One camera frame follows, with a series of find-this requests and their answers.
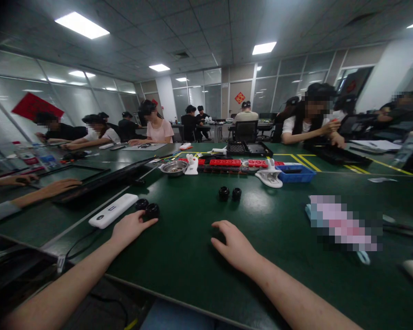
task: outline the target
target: blue plastic basket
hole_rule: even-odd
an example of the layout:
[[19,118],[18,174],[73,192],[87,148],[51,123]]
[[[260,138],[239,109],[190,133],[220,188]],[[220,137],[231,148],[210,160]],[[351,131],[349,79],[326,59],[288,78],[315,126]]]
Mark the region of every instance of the blue plastic basket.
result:
[[276,166],[277,170],[301,170],[301,173],[284,173],[279,174],[279,179],[284,182],[310,182],[316,174],[313,170],[303,165],[282,165]]

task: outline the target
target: ceiling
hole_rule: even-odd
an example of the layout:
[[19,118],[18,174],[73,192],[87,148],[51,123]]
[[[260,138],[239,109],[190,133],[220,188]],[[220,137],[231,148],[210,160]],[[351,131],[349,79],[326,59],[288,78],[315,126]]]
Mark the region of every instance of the ceiling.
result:
[[[72,11],[110,34],[90,40],[54,22]],[[0,15],[0,48],[141,81],[411,37],[411,24],[413,0],[16,0]],[[171,71],[148,67],[159,63]]]

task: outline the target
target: metal bowl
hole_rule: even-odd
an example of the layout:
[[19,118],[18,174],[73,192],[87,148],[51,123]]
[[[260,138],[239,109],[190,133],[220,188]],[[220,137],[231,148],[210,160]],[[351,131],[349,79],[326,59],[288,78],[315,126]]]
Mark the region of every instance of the metal bowl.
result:
[[176,160],[171,163],[165,164],[161,167],[161,171],[168,176],[181,176],[185,173],[188,167],[188,163]]

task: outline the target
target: pink shirt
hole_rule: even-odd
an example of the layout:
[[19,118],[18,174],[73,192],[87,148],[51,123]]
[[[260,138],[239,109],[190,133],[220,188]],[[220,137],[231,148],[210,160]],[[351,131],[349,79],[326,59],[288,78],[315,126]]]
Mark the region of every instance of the pink shirt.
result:
[[153,141],[165,141],[165,138],[172,137],[174,135],[173,129],[169,121],[162,119],[161,127],[154,129],[149,122],[147,124],[147,136],[151,137]]

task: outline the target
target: black knob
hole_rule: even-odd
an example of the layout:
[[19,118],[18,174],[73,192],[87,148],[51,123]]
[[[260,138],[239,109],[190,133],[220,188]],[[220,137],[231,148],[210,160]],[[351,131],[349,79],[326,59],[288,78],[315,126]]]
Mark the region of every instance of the black knob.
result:
[[139,210],[145,210],[148,206],[148,200],[145,198],[138,199],[138,201],[134,204],[134,207],[136,208],[136,211]]
[[233,201],[238,202],[240,201],[240,197],[242,196],[242,190],[240,188],[233,189]]
[[148,219],[158,218],[160,213],[161,212],[159,210],[159,205],[157,205],[156,203],[151,203],[145,209],[145,215],[147,216]]
[[222,187],[219,189],[219,200],[226,202],[229,197],[229,189],[227,187]]

